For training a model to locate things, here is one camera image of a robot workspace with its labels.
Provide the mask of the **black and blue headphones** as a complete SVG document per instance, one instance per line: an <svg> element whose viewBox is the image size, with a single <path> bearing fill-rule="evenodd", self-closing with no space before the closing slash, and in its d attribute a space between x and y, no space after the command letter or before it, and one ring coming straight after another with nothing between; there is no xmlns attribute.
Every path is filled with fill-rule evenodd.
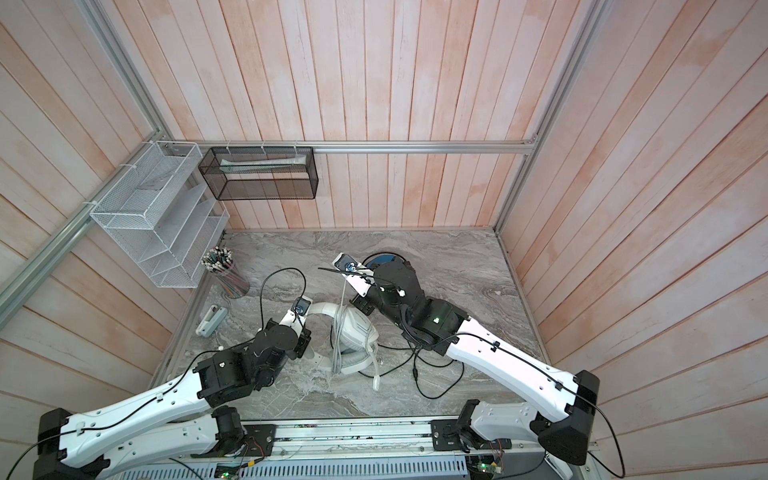
<svg viewBox="0 0 768 480"><path fill-rule="evenodd" d="M383 251L383 252L373 253L368 257L366 257L363 260L363 265L367 269L374 270L382 264L391 263L391 262L404 264L404 263L407 263L408 260L405 257L403 257L401 254L398 254L396 252Z"/></svg>

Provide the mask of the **white headphones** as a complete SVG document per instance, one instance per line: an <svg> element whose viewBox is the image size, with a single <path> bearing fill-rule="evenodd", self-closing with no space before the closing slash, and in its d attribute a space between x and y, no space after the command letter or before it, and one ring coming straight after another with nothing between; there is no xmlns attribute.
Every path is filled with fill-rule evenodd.
<svg viewBox="0 0 768 480"><path fill-rule="evenodd" d="M308 347L305 357L320 370L334 375L361 373L373 366L372 388L378 391L381 382L377 360L379 334L368 317L354 307L329 302L312 304L308 315L323 315L332 320L333 346L330 356L316 353Z"/></svg>

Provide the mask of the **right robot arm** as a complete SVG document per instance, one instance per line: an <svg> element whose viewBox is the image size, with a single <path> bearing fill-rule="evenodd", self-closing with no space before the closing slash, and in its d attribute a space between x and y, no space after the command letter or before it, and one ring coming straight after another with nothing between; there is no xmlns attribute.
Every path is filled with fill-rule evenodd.
<svg viewBox="0 0 768 480"><path fill-rule="evenodd" d="M465 310L428 296L407 261L363 264L342 254L334 265L356 291L354 304L364 314L378 310L416 348L483 372L535 412L533 418L522 413L502 416L499 406L470 400L457 422L466 442L478 446L519 429L552 456L585 464L600 388L596 375L547 365L492 334Z"/></svg>

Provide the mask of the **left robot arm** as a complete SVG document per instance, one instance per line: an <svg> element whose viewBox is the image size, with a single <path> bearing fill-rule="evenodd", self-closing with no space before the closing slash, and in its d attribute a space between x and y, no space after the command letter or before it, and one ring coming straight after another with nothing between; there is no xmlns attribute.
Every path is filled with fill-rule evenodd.
<svg viewBox="0 0 768 480"><path fill-rule="evenodd" d="M104 479L176 455L237 454L245 429L231 403L271 386L290 359L304 355L311 333L269 322L247 342L210 351L180 376L116 404L44 414L36 479Z"/></svg>

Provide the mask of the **clear cup of pencils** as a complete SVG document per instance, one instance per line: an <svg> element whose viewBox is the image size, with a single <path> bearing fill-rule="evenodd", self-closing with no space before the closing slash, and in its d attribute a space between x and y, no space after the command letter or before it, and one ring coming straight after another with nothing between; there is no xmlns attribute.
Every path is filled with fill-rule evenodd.
<svg viewBox="0 0 768 480"><path fill-rule="evenodd" d="M201 264L218 279L228 298L239 299L248 294L250 282L238 270L231 249L215 246L202 256Z"/></svg>

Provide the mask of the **paper in black basket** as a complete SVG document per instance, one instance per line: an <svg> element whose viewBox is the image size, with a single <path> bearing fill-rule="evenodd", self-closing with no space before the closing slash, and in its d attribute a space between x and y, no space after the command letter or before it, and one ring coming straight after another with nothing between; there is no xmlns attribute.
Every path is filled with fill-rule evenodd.
<svg viewBox="0 0 768 480"><path fill-rule="evenodd" d="M230 161L222 159L219 170L225 174L254 173L300 173L307 166L306 156L293 156L276 159L258 159L252 161Z"/></svg>

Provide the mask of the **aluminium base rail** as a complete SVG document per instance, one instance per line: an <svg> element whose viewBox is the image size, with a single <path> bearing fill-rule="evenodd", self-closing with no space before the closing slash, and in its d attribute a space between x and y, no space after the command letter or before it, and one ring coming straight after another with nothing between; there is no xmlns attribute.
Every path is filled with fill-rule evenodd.
<svg viewBox="0 0 768 480"><path fill-rule="evenodd" d="M463 448L450 416L247 421L246 456L164 459L124 479L598 479L534 440Z"/></svg>

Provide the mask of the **horizontal aluminium wall rail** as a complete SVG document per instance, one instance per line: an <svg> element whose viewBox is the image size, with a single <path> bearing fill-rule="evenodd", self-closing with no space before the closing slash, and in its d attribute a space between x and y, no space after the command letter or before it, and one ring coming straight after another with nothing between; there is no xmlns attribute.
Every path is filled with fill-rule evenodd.
<svg viewBox="0 0 768 480"><path fill-rule="evenodd" d="M529 154L535 141L205 141L160 140L160 144L197 144L208 148L311 148L320 154Z"/></svg>

